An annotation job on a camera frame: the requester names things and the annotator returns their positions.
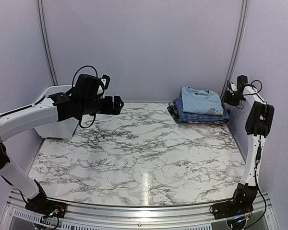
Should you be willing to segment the light blue garment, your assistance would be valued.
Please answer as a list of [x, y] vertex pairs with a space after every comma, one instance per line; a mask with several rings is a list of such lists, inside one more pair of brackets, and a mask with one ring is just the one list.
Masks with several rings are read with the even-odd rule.
[[190, 86], [181, 88], [183, 112], [223, 116], [224, 109], [219, 95], [211, 90], [198, 90]]

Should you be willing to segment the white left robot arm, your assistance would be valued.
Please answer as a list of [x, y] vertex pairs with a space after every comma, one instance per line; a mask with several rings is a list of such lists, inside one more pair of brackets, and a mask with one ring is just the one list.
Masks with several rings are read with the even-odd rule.
[[32, 158], [29, 151], [38, 139], [70, 140], [85, 115], [119, 115], [123, 102], [119, 96], [105, 96], [110, 76], [80, 74], [70, 86], [46, 88], [37, 102], [0, 113], [0, 176], [20, 190], [29, 206], [40, 213], [51, 209], [41, 185], [23, 171], [19, 157]]

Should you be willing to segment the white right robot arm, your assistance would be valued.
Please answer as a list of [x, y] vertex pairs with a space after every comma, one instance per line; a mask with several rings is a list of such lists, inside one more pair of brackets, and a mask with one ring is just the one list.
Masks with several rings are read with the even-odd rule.
[[234, 107], [240, 106], [242, 102], [251, 106], [245, 124], [248, 153], [240, 184], [255, 187], [258, 184], [261, 156], [271, 130], [275, 108], [268, 104], [259, 94], [254, 82], [249, 83], [245, 75], [238, 76], [236, 84], [227, 83], [227, 90], [222, 101]]

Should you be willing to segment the blue checked shirt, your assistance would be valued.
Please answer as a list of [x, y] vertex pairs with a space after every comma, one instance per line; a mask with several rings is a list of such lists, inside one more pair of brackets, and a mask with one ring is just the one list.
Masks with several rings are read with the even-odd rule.
[[177, 123], [189, 123], [189, 124], [213, 124], [219, 125], [227, 123], [230, 120], [230, 109], [226, 108], [222, 104], [224, 114], [223, 115], [206, 115], [206, 114], [193, 114], [183, 111], [182, 99], [177, 98], [174, 101], [168, 103], [168, 111], [172, 118]]

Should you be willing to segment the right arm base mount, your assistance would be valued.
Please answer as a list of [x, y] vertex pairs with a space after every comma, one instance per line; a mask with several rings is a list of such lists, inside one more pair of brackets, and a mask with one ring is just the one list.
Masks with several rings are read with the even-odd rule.
[[211, 205], [209, 211], [215, 219], [230, 218], [252, 212], [252, 204], [257, 196], [257, 191], [258, 186], [238, 183], [232, 198]]

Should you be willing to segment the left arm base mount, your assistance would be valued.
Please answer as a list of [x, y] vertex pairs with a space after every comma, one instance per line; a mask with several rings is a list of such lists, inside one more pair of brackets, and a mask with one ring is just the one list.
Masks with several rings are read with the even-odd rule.
[[67, 204], [64, 202], [49, 200], [44, 189], [39, 183], [36, 183], [38, 193], [33, 198], [27, 198], [25, 209], [43, 214], [46, 218], [56, 216], [63, 218], [66, 213]]

